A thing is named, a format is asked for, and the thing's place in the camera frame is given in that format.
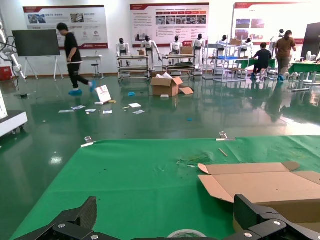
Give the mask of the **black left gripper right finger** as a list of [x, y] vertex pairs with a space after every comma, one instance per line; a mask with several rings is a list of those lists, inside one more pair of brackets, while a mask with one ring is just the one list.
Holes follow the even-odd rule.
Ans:
[[226, 237], [227, 240], [318, 240], [320, 234], [290, 222], [271, 207], [250, 202], [236, 194], [233, 201], [234, 220], [241, 231]]

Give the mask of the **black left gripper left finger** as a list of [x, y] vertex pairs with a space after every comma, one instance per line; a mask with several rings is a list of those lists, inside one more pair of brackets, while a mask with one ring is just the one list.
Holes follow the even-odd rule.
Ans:
[[19, 240], [104, 240], [105, 235], [93, 230], [97, 222], [97, 198], [90, 196], [82, 206], [62, 211], [52, 222]]

